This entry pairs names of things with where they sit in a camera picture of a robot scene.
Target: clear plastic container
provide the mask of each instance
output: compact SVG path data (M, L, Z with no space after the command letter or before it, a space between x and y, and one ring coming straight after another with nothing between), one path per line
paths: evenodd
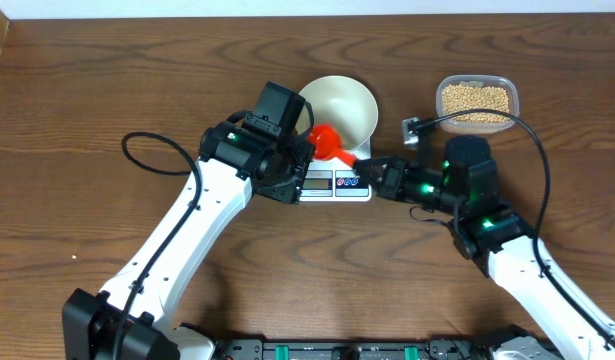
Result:
M436 90L436 112L438 116L446 115L443 111L443 89L447 85L464 85L473 87L493 86L505 89L509 99L509 113L520 115L520 103L518 91L514 84L500 76L493 75L453 75L443 80ZM455 134L492 134L503 131L514 125L514 121L507 120L500 123L474 123L448 119L440 123L440 127Z

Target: red scoop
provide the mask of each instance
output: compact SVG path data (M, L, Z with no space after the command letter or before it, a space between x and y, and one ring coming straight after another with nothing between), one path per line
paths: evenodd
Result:
M356 157L342 149L343 141L330 125L314 126L307 140L316 145L316 153L314 154L316 160L331 160L336 157L349 167L354 167Z

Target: digital scale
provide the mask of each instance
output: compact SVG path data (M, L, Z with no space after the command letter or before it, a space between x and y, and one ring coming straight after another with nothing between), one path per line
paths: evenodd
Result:
M371 158L369 140L349 151L359 160ZM300 201L364 202L371 199L371 186L342 161L312 160L303 183Z

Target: white wall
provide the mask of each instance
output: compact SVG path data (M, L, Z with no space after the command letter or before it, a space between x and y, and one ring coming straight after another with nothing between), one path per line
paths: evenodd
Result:
M615 0L0 0L12 20L615 12Z

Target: wooden table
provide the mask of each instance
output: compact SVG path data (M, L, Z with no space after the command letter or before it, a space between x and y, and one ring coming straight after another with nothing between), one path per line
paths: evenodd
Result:
M16 21L0 61L0 358L64 356L65 300L77 287L96 293L181 190L184 179L123 157L125 133L161 133L194 153L266 81L300 90L342 74L378 100L373 154L413 156L399 122L434 116L440 81L464 73L516 84L552 166L542 236L615 320L615 15ZM447 138L435 135L438 153ZM490 141L507 197L533 222L536 149L519 127ZM133 149L184 166L158 144ZM445 229L408 209L254 198L175 323L268 338L477 335L509 323L540 334Z

